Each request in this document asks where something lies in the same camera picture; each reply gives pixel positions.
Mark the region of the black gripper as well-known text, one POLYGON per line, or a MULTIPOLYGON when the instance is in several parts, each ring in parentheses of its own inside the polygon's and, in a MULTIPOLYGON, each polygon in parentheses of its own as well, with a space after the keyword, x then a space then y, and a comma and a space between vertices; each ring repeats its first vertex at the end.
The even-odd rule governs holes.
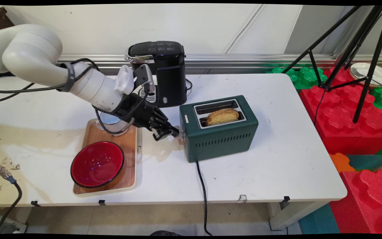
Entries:
POLYGON ((113 115, 128 123, 134 118, 133 125, 151 130, 155 141, 165 139, 169 135, 179 136, 179 129, 168 122, 168 118, 156 105, 135 93, 126 95, 113 110, 113 115))

